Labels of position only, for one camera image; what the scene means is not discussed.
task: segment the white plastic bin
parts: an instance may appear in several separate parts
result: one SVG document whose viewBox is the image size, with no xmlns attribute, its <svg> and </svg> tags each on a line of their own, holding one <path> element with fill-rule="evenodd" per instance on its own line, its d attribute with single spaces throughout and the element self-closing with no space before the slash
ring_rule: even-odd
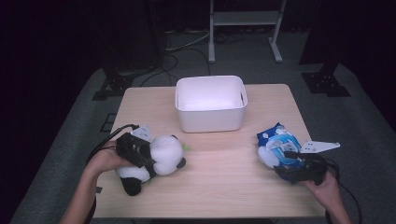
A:
<svg viewBox="0 0 396 224">
<path fill-rule="evenodd" d="M 242 126 L 248 97 L 240 77 L 186 77 L 177 82 L 175 105 L 184 132 L 225 132 Z"/>
</svg>

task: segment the black metal base plate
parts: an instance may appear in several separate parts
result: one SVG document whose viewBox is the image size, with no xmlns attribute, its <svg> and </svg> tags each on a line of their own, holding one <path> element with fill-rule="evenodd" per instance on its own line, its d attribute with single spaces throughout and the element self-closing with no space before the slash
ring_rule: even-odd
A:
<svg viewBox="0 0 396 224">
<path fill-rule="evenodd" d="M 326 93 L 329 97 L 350 96 L 344 86 L 340 86 L 334 76 L 323 76 L 320 73 L 302 73 L 303 79 L 311 93 Z"/>
</svg>

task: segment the panda ear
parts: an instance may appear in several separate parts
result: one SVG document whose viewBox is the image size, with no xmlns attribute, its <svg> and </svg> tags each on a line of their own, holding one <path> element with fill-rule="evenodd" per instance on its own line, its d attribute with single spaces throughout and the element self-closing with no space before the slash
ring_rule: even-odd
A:
<svg viewBox="0 0 396 224">
<path fill-rule="evenodd" d="M 181 161 L 176 166 L 177 169 L 183 168 L 186 165 L 186 159 L 181 158 Z"/>
</svg>

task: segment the human arm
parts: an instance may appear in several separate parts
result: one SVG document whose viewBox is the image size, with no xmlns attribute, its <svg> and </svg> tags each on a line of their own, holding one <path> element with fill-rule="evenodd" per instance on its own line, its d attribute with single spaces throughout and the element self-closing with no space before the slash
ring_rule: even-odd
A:
<svg viewBox="0 0 396 224">
<path fill-rule="evenodd" d="M 327 210 L 333 224 L 352 223 L 341 200 L 338 182 L 330 172 L 326 173 L 323 183 L 318 186 L 313 181 L 304 181 L 303 183 Z"/>
<path fill-rule="evenodd" d="M 96 183 L 101 173 L 122 166 L 133 166 L 117 155 L 114 149 L 115 145 L 115 141 L 106 143 L 104 145 L 105 149 L 98 151 L 88 162 L 60 223 L 75 224 L 85 221 L 95 200 Z"/>
</svg>

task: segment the panda plush toy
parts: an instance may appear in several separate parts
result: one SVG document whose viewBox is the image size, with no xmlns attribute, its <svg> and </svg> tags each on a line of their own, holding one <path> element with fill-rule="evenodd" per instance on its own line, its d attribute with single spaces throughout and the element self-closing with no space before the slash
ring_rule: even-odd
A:
<svg viewBox="0 0 396 224">
<path fill-rule="evenodd" d="M 125 148 L 119 147 L 125 145 L 122 143 L 122 137 L 119 138 L 117 140 L 117 153 L 128 160 L 129 157 L 131 158 L 131 155 L 128 155 L 129 152 L 138 151 L 139 154 L 137 155 L 147 161 L 142 163 L 143 165 L 139 165 L 140 163 L 136 160 L 136 154 L 134 154 L 134 160 L 128 161 L 136 166 L 116 169 L 125 192 L 130 196 L 140 193 L 142 183 L 154 176 L 170 175 L 186 164 L 182 145 L 173 135 L 159 135 L 151 142 L 139 138 L 136 139 L 130 133 L 125 133 L 123 136 L 128 139 L 132 137 L 132 139 L 137 141 L 134 141 L 133 146 Z"/>
</svg>

